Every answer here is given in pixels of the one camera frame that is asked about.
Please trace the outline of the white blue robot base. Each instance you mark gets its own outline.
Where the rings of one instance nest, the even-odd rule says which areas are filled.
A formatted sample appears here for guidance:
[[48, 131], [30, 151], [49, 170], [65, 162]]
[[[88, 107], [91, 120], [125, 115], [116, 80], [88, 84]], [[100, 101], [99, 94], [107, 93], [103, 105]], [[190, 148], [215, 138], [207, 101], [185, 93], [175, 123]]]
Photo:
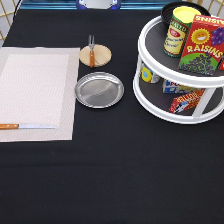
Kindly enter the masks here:
[[76, 0], [78, 9], [119, 9], [121, 0]]

